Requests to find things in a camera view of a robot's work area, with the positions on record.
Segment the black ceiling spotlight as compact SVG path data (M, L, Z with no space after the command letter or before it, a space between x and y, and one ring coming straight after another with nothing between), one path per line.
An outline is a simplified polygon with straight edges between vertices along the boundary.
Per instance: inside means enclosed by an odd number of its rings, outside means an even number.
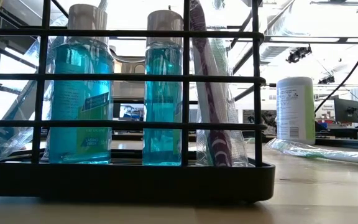
M319 85L327 85L327 84L334 83L334 82L335 82L335 77L332 75L328 75L328 76L320 79L318 81L318 84Z
M299 47L296 50L290 51L286 61L288 63L297 63L311 53L312 49L310 45L308 47Z

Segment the green toothbrush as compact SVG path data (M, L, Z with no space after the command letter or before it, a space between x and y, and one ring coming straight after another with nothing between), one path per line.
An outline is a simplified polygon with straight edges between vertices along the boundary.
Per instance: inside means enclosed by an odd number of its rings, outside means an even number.
M217 66L218 75L229 76L230 69L226 54L224 41L218 38L210 38L211 50L213 51L214 60Z
M296 141L272 139L266 146L270 149L280 151L284 154L306 158L320 158L334 161L353 162L358 164L357 151L338 151L332 149L321 149L312 145Z

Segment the black computer monitor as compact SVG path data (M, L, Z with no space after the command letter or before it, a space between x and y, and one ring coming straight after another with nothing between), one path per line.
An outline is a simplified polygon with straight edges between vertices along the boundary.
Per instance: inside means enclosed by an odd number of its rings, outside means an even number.
M353 100L334 99L335 120L340 123L358 123L358 102Z

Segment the purple toothbrush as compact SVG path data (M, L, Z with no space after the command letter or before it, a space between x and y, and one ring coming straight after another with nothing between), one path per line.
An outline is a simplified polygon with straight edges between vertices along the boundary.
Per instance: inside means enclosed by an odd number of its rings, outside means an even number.
M213 0L190 0L190 30L206 31L205 11L219 12L223 6ZM210 38L192 38L194 74L203 77L218 75L217 66L211 50ZM234 98L228 83L198 82L198 123L238 123ZM200 166L247 167L249 165L246 145L242 131L223 129L198 129L196 131L196 158Z

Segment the clear plastic bin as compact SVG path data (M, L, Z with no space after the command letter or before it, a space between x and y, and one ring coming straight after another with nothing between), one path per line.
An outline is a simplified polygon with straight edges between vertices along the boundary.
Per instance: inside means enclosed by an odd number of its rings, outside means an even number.
M116 47L109 46L114 59L114 73L145 74L145 57L119 56ZM114 99L143 100L144 81L113 81Z

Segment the blue toothbrush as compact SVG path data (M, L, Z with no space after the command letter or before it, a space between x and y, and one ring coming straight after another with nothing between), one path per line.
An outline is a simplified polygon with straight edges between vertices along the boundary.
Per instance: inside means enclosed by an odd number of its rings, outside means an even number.
M33 140L34 128L18 126L19 121L35 119L36 80L0 80L0 121L13 126L0 126L0 161L19 151Z

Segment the white green wipes canister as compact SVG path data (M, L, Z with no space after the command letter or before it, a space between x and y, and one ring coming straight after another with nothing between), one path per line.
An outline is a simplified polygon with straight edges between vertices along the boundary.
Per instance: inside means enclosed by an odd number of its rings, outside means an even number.
M277 82L277 138L315 144L313 81L288 77Z

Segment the ceiling light fixture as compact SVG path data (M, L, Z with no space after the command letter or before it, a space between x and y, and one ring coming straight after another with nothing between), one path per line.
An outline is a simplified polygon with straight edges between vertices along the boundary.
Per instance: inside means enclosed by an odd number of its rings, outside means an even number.
M310 4L321 6L357 6L356 12L358 13L358 1L351 0L311 0Z

